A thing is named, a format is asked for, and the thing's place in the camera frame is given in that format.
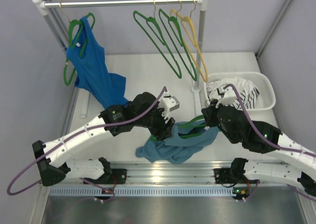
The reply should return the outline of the light blue tank top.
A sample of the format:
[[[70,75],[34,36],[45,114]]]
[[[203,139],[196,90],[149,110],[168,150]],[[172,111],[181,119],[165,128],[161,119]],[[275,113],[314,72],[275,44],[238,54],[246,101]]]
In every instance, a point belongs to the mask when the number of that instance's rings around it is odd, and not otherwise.
[[[201,120],[178,122],[172,128],[172,137],[162,141],[149,138],[136,149],[135,156],[151,163],[168,161],[171,164],[181,164],[212,144],[219,132],[217,127],[208,128]]]

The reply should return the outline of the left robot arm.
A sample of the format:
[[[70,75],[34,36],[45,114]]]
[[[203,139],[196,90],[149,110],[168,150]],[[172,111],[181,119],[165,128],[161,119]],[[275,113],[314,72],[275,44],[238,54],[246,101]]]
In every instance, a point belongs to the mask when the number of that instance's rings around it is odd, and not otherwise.
[[[53,186],[65,179],[87,179],[106,183],[111,179],[110,163],[103,157],[77,160],[73,156],[99,141],[110,139],[134,127],[146,128],[156,140],[172,137],[175,120],[170,112],[180,103],[169,92],[156,98],[149,92],[137,95],[125,105],[111,105],[79,129],[56,140],[32,144],[41,183]]]

